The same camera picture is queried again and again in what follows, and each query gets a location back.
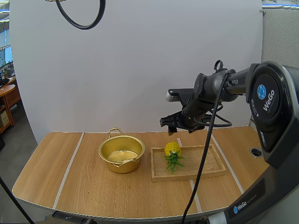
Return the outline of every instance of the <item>cable hole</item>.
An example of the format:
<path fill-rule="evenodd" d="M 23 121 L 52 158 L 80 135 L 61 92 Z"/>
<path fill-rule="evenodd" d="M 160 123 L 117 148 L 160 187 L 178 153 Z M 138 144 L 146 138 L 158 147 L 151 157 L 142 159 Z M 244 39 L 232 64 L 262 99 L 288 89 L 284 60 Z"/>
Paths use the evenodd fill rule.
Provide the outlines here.
<path fill-rule="evenodd" d="M 252 148 L 250 149 L 250 153 L 255 158 L 260 158 L 263 156 L 262 150 L 259 148 Z"/>

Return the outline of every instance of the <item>yellow pineapple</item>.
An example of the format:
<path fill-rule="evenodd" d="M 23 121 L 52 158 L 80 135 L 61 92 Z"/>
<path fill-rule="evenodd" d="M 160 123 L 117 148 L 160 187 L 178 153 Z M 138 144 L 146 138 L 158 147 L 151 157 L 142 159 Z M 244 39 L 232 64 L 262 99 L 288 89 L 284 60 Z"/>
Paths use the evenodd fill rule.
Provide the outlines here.
<path fill-rule="evenodd" d="M 179 159 L 184 159 L 184 157 L 179 156 L 181 153 L 181 147 L 176 142 L 169 142 L 165 148 L 164 152 L 166 156 L 164 158 L 167 160 L 168 167 L 167 169 L 172 169 L 172 173 L 174 173 L 177 169 L 177 165 L 183 167 L 184 165 L 179 163 Z"/>

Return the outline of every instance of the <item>gold pot handle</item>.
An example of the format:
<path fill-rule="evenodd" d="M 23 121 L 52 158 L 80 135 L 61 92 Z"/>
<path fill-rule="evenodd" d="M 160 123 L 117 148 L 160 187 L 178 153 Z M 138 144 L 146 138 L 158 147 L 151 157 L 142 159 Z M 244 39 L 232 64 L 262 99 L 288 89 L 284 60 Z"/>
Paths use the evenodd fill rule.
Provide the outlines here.
<path fill-rule="evenodd" d="M 122 131 L 121 131 L 120 128 L 118 128 L 118 127 L 114 127 L 114 128 L 111 128 L 111 129 L 109 130 L 109 132 L 108 132 L 108 137 L 109 137 L 109 138 L 111 137 L 111 132 L 112 132 L 112 131 L 115 131 L 115 130 L 118 130 L 118 131 L 120 132 L 120 134 L 122 134 Z"/>
<path fill-rule="evenodd" d="M 136 158 L 132 158 L 132 159 L 129 159 L 129 160 L 123 160 L 123 161 L 121 161 L 121 163 L 120 164 L 113 164 L 113 165 L 115 165 L 116 167 L 118 167 L 118 168 L 120 168 L 120 167 L 122 167 L 123 165 L 125 165 L 125 164 L 127 164 L 127 163 L 129 163 L 129 162 L 138 162 L 139 160 L 137 160 Z"/>

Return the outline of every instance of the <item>desk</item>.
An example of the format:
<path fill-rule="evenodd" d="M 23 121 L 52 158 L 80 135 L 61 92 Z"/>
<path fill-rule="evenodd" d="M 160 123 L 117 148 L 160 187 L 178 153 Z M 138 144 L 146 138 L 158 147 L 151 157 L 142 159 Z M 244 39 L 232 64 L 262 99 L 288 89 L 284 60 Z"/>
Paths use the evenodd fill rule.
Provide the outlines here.
<path fill-rule="evenodd" d="M 110 171 L 98 154 L 107 133 L 46 135 L 17 179 L 14 196 L 53 210 L 110 217 L 105 218 L 107 221 L 180 219 L 175 216 L 183 214 L 195 181 L 152 183 L 150 148 L 177 140 L 183 146 L 204 145 L 207 130 L 172 136 L 167 132 L 128 134 L 141 139 L 146 148 L 139 168 L 127 174 Z M 206 214 L 230 205 L 268 167 L 263 158 L 254 158 L 249 152 L 252 147 L 260 147 L 257 133 L 250 126 L 215 129 L 211 144 L 227 172 L 200 180 L 189 214 Z"/>
<path fill-rule="evenodd" d="M 0 98 L 1 101 L 3 102 L 3 107 L 0 108 L 0 112 L 2 110 L 6 110 L 9 122 L 4 126 L 4 127 L 0 127 L 0 133 L 2 134 L 5 129 L 7 129 L 10 125 L 14 126 L 14 119 L 13 116 L 11 115 L 10 109 L 8 107 L 8 103 L 7 103 L 7 95 L 12 92 L 15 89 L 15 85 L 6 85 L 6 86 L 2 86 L 0 87 Z"/>
<path fill-rule="evenodd" d="M 17 103 L 18 101 L 21 100 L 21 95 L 19 92 L 19 87 L 17 84 L 17 79 L 16 77 L 13 77 L 8 83 L 6 83 L 5 85 L 2 86 L 5 87 L 7 85 L 15 85 L 15 89 L 13 91 L 11 91 L 9 94 L 6 95 L 7 98 L 7 103 L 8 103 L 8 107 L 12 107 L 15 103 Z"/>

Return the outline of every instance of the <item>computer monitor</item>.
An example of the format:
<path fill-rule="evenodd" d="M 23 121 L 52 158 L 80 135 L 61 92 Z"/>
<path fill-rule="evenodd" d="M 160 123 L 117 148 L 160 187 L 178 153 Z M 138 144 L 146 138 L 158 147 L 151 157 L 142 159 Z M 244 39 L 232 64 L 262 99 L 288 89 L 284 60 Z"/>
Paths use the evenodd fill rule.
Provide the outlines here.
<path fill-rule="evenodd" d="M 5 48 L 5 64 L 8 64 L 13 61 L 13 55 L 11 53 L 11 47 Z"/>
<path fill-rule="evenodd" d="M 0 67 L 5 65 L 5 52 L 4 50 L 0 50 Z"/>

